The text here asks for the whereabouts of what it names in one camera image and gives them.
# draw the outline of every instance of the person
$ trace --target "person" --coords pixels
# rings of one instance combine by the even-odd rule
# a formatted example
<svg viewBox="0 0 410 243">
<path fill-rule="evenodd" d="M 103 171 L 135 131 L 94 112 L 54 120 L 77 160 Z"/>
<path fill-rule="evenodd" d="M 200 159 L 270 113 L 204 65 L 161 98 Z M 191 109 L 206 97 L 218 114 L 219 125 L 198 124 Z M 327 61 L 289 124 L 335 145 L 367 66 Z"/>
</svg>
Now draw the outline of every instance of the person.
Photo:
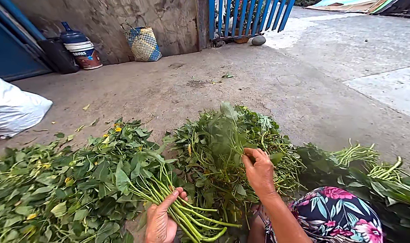
<svg viewBox="0 0 410 243">
<path fill-rule="evenodd" d="M 247 179 L 261 201 L 251 218 L 249 243 L 382 243 L 380 220 L 368 204 L 336 187 L 321 187 L 286 206 L 277 194 L 273 164 L 261 149 L 244 149 Z M 171 243 L 176 223 L 167 209 L 187 193 L 176 188 L 159 205 L 148 208 L 146 243 Z"/>
</svg>

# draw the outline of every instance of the floral patterned clothing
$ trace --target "floral patterned clothing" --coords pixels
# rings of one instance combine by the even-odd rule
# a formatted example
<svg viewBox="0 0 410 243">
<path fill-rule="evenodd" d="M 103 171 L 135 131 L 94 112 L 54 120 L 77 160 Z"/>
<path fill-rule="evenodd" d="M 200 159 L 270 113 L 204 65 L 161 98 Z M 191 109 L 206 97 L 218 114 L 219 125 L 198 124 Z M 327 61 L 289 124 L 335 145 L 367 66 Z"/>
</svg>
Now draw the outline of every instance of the floral patterned clothing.
<svg viewBox="0 0 410 243">
<path fill-rule="evenodd" d="M 383 243 L 377 214 L 363 200 L 337 187 L 307 193 L 289 209 L 314 243 Z M 276 243 L 269 219 L 266 243 Z"/>
</svg>

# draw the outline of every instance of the hand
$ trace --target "hand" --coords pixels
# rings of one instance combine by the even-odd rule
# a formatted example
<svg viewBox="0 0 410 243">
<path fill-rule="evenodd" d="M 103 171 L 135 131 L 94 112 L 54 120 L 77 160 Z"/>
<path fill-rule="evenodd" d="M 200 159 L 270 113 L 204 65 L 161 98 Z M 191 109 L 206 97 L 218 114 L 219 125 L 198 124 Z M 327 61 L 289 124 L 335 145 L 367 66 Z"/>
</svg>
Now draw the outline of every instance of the hand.
<svg viewBox="0 0 410 243">
<path fill-rule="evenodd" d="M 244 153 L 242 162 L 245 165 L 245 173 L 256 195 L 260 198 L 275 195 L 274 165 L 267 153 L 263 152 L 260 148 L 244 148 Z M 252 163 L 250 157 L 255 158 L 256 162 Z"/>
<path fill-rule="evenodd" d="M 167 209 L 176 201 L 178 195 L 185 201 L 187 193 L 182 187 L 176 188 L 163 202 L 155 204 L 147 210 L 147 230 L 145 233 L 146 243 L 171 243 L 175 239 L 177 225 L 173 219 L 167 216 Z"/>
</svg>

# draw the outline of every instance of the blue door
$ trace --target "blue door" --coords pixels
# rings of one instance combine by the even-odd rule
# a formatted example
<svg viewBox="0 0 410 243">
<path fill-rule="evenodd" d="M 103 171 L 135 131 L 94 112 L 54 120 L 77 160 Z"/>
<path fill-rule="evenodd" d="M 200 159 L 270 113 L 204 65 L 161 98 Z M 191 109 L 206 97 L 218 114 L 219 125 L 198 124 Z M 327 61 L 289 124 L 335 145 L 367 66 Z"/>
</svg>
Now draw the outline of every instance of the blue door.
<svg viewBox="0 0 410 243">
<path fill-rule="evenodd" d="M 0 78 L 13 81 L 50 72 L 26 45 L 0 23 Z"/>
</svg>

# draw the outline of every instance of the paint bucket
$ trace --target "paint bucket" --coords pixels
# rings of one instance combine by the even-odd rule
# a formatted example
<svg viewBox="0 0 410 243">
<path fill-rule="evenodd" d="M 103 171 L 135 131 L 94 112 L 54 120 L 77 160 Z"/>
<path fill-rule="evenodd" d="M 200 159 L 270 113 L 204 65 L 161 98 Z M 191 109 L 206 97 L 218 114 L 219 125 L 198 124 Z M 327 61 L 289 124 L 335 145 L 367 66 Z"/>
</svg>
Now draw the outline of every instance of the paint bucket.
<svg viewBox="0 0 410 243">
<path fill-rule="evenodd" d="M 103 66 L 103 64 L 100 63 L 100 58 L 91 41 L 64 44 L 64 46 L 73 54 L 83 69 L 92 70 Z"/>
</svg>

